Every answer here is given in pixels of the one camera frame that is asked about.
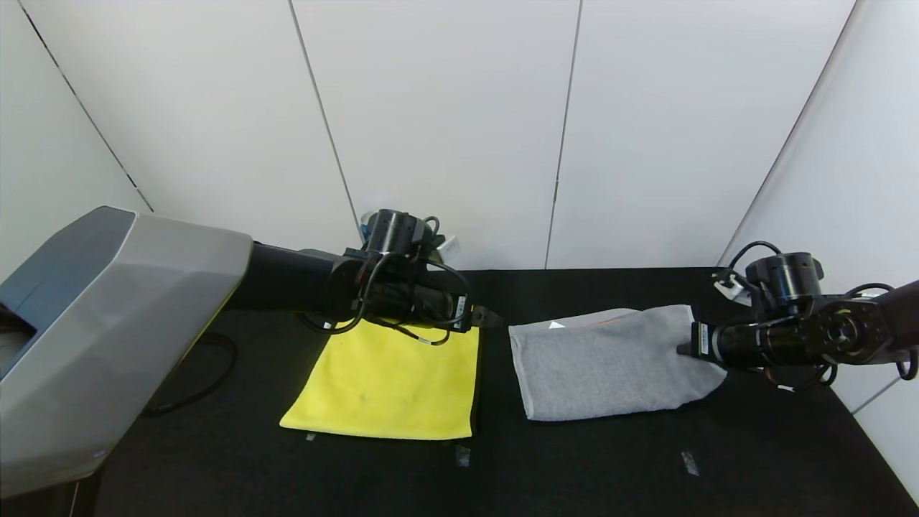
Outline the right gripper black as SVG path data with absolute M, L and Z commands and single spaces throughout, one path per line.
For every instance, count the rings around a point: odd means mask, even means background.
M 676 352 L 725 368 L 760 367 L 760 347 L 754 324 L 715 326 L 694 322 L 691 343 L 681 343 Z

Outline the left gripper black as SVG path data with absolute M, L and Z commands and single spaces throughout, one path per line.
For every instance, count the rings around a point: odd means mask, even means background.
M 467 332 L 470 327 L 496 328 L 505 320 L 494 311 L 476 305 L 472 309 L 466 294 L 417 285 L 411 293 L 411 313 L 424 327 Z

